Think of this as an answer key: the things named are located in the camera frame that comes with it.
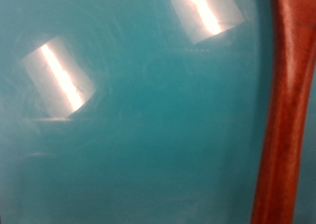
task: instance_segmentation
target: teal surface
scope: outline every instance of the teal surface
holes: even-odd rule
[[[2,224],[249,223],[273,69],[270,0],[193,45],[170,0],[0,0]],[[96,93],[44,120],[21,60],[59,36]],[[313,91],[295,220],[314,223]]]

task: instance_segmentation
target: reflective surface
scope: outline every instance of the reflective surface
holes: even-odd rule
[[[270,3],[204,1],[0,0],[3,224],[249,223]]]

